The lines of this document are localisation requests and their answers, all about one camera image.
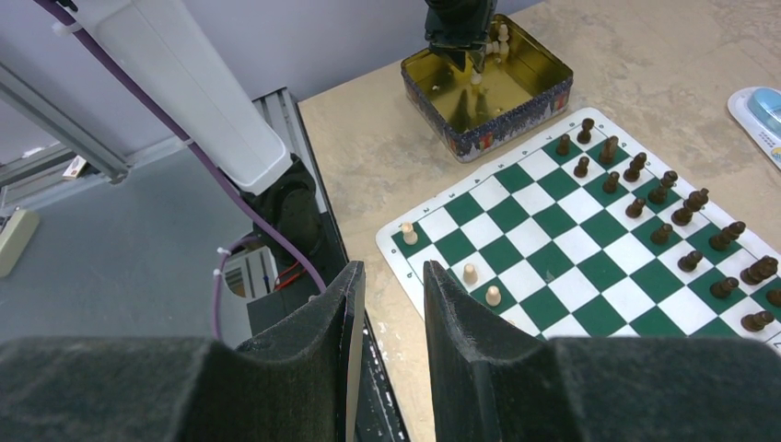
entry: pawn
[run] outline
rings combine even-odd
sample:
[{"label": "pawn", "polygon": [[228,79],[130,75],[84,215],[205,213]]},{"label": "pawn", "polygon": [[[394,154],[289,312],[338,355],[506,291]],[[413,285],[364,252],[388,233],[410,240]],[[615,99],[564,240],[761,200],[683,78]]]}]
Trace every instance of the pawn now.
[{"label": "pawn", "polygon": [[678,268],[684,272],[693,272],[702,260],[703,253],[699,250],[693,250],[678,260]]},{"label": "pawn", "polygon": [[710,237],[708,244],[711,249],[724,251],[729,247],[729,243],[738,239],[740,235],[746,231],[746,223],[742,221],[736,221],[727,227],[721,229],[720,232]]},{"label": "pawn", "polygon": [[618,137],[613,135],[605,141],[598,161],[601,164],[612,164],[615,159],[615,152],[618,150]]},{"label": "pawn", "polygon": [[491,285],[485,292],[485,303],[491,307],[496,307],[502,302],[502,294],[499,293],[499,287]]},{"label": "pawn", "polygon": [[566,157],[569,155],[569,135],[563,134],[559,138],[559,145],[556,147],[556,155],[559,157]]},{"label": "pawn", "polygon": [[477,282],[477,270],[474,269],[474,265],[472,264],[464,265],[463,279],[464,279],[464,283],[466,283],[467,285],[472,285]]},{"label": "pawn", "polygon": [[402,224],[402,233],[404,235],[404,243],[408,246],[413,246],[417,243],[417,233],[414,231],[411,223]]},{"label": "pawn", "polygon": [[770,289],[764,297],[767,298],[767,302],[769,302],[771,306],[781,308],[781,290],[777,288]]},{"label": "pawn", "polygon": [[662,245],[670,240],[670,234],[672,233],[672,226],[669,224],[663,224],[660,228],[654,230],[651,233],[651,242],[657,245]]},{"label": "pawn", "polygon": [[740,272],[740,279],[748,285],[757,285],[773,276],[776,272],[778,272],[778,260],[764,256],[758,262]]},{"label": "pawn", "polygon": [[763,310],[753,315],[744,316],[743,319],[740,320],[740,325],[749,332],[761,332],[767,324],[774,320],[775,316],[773,316],[773,313]]},{"label": "pawn", "polygon": [[645,198],[635,198],[628,207],[626,207],[626,215],[630,218],[638,218],[643,214],[643,208],[646,206]]},{"label": "pawn", "polygon": [[590,118],[584,118],[580,128],[581,131],[577,134],[577,141],[582,145],[587,145],[591,141],[591,129],[594,128],[594,121]]},{"label": "pawn", "polygon": [[738,288],[739,284],[738,280],[733,277],[716,281],[710,286],[710,294],[716,299],[724,299],[732,293],[732,290]]},{"label": "pawn", "polygon": [[602,191],[605,193],[615,193],[618,190],[618,179],[621,175],[618,172],[611,172],[607,180],[602,184]]},{"label": "pawn", "polygon": [[573,175],[575,175],[578,178],[583,178],[586,175],[589,174],[589,157],[581,157],[577,161],[577,166],[575,166],[575,170],[573,170]]}]

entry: beige countertop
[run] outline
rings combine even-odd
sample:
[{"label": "beige countertop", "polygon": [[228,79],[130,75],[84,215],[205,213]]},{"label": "beige countertop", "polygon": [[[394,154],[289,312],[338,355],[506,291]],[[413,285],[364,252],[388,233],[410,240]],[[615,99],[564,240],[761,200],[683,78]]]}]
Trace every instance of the beige countertop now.
[{"label": "beige countertop", "polygon": [[[569,111],[599,109],[781,249],[781,173],[726,108],[740,88],[781,88],[777,0],[550,0],[511,18],[575,71]],[[458,163],[404,95],[398,63],[300,108],[349,257],[366,262],[367,311],[410,436],[434,440],[424,323],[375,235],[536,131]]]}]

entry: purple cable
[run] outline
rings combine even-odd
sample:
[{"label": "purple cable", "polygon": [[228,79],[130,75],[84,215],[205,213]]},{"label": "purple cable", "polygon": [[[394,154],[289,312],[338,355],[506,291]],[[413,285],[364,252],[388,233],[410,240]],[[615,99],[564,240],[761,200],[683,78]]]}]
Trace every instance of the purple cable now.
[{"label": "purple cable", "polygon": [[[55,4],[51,0],[35,0],[35,3],[52,14],[65,26],[71,26],[76,23],[75,18],[73,18],[70,14],[68,14],[67,11],[59,7],[59,5]],[[149,111],[151,111],[163,124],[165,124],[166,127],[168,127],[174,134],[176,134],[176,136],[178,136],[181,141],[187,142],[191,139],[190,136],[187,135],[187,133],[184,132],[184,130],[176,122],[174,122],[170,116],[164,110],[162,110],[157,105],[157,103],[152,100],[152,98],[149,97],[144,92],[144,90],[141,89],[133,81],[133,79],[129,77],[121,69],[121,67],[111,59],[111,57],[105,51],[103,51],[103,48],[100,47],[100,45],[95,41],[95,39],[92,38],[91,35],[89,35],[86,30],[80,29],[74,32],[74,35],[81,42],[81,44],[84,45],[89,53],[98,59],[103,67],[105,67],[120,83],[122,83],[122,85],[125,86],[125,88],[127,88],[134,97],[141,101],[141,103],[147,109],[149,109]],[[253,223],[258,225],[258,227],[266,232],[269,237],[279,243],[279,245],[287,250],[288,253],[301,262],[301,265],[307,269],[307,273],[309,273],[309,275],[312,277],[312,280],[314,280],[315,285],[318,287],[321,293],[324,292],[325,282],[322,280],[320,273],[318,273],[317,269],[315,269],[315,266],[312,265],[309,259],[307,259],[307,257],[301,253],[301,251],[296,249],[296,246],[291,244],[290,241],[277,232],[270,224],[261,218],[260,215],[256,214],[250,208],[250,206],[244,202],[244,200],[241,199],[241,197],[230,185],[230,182],[228,182],[225,176],[223,176],[220,169],[217,168],[217,166],[212,162],[209,156],[206,155],[200,146],[198,146],[196,143],[190,143],[190,150],[201,161],[201,163],[204,164],[204,167],[206,167],[206,170],[209,171],[209,174],[212,175],[212,177],[217,181],[217,184],[219,184],[222,190],[225,191],[227,196],[239,207],[239,209],[241,209],[241,211],[244,212],[244,214],[248,216]],[[216,298],[217,302],[219,301],[219,294],[216,291],[213,297]],[[216,311],[213,309],[212,313],[214,317]]]},{"label": "purple cable", "polygon": [[223,278],[225,278],[225,275],[223,274],[225,271],[225,264],[230,258],[230,255],[233,254],[236,249],[258,241],[259,239],[255,237],[245,237],[234,242],[227,248],[227,253],[223,254],[222,258],[220,259],[219,266],[216,268],[215,290],[213,292],[214,295],[212,296],[212,335],[218,341],[222,341],[222,329],[220,328],[219,323],[219,306],[220,301],[222,300],[222,281]]}]

